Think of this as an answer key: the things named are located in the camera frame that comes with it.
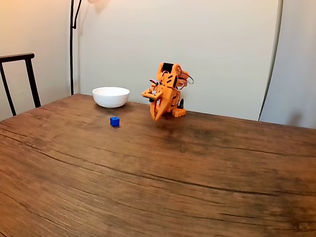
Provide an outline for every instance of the white wall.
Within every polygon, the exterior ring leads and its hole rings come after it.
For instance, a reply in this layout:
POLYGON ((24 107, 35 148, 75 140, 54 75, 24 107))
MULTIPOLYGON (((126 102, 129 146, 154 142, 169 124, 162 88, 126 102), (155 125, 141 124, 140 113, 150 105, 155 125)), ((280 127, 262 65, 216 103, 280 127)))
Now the white wall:
POLYGON ((273 51, 277 0, 83 1, 79 39, 82 93, 131 90, 148 103, 160 62, 195 79, 183 90, 192 111, 258 119, 273 51))
MULTIPOLYGON (((39 98, 43 104, 66 97, 68 83, 67 0, 8 0, 0 3, 0 55, 33 52, 39 98)), ((17 113, 34 108, 25 62, 3 64, 17 113)), ((0 80, 0 120, 12 116, 0 80)))
POLYGON ((283 3, 276 61, 260 120, 316 128, 316 1, 283 3))

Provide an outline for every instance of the wooden table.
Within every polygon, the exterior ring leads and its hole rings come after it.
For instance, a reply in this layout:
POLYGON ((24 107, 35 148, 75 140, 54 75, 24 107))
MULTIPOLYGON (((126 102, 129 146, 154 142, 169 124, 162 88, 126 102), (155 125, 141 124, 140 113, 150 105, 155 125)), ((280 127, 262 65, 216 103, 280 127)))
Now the wooden table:
POLYGON ((0 123, 1 235, 315 237, 316 130, 71 96, 0 123))

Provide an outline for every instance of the black chair frame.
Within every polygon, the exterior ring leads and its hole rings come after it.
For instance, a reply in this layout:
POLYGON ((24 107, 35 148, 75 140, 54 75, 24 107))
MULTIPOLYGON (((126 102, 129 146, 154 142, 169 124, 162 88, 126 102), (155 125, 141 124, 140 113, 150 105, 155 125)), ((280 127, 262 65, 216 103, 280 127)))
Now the black chair frame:
POLYGON ((36 87, 36 82, 35 82, 35 77, 34 77, 34 72, 33 72, 33 67, 32 67, 32 61, 31 61, 34 57, 35 57, 35 55, 33 53, 25 53, 25 54, 17 54, 17 55, 0 57, 0 74, 2 77, 5 93, 6 93, 6 96, 8 98, 8 102, 9 102, 13 116, 16 116, 16 112, 15 112, 15 108, 14 108, 14 105, 12 102, 12 98, 10 95, 8 84, 6 82, 6 78, 5 78, 2 64, 7 63, 7 62, 15 62, 15 61, 25 60, 26 70, 27 70, 28 76, 29 76, 29 82, 30 82, 33 100, 34 100, 34 105, 37 108, 37 107, 40 107, 40 98, 39 98, 38 89, 36 87))

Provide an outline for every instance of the lamp pole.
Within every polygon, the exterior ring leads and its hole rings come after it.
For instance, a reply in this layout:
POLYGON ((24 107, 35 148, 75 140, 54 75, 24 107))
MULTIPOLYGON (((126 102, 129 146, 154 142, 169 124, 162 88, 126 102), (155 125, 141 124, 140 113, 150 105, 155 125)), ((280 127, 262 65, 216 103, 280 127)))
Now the lamp pole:
POLYGON ((70 9, 70 88, 71 88, 71 95, 74 94, 73 41, 74 41, 74 0, 71 0, 71 9, 70 9))

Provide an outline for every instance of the white bowl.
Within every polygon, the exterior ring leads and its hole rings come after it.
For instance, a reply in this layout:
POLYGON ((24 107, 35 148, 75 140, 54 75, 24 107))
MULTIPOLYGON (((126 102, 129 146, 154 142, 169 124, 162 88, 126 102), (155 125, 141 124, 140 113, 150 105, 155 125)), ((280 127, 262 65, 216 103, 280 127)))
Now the white bowl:
POLYGON ((105 108, 116 108, 128 101, 130 91, 121 87, 100 87, 92 91, 94 101, 105 108))

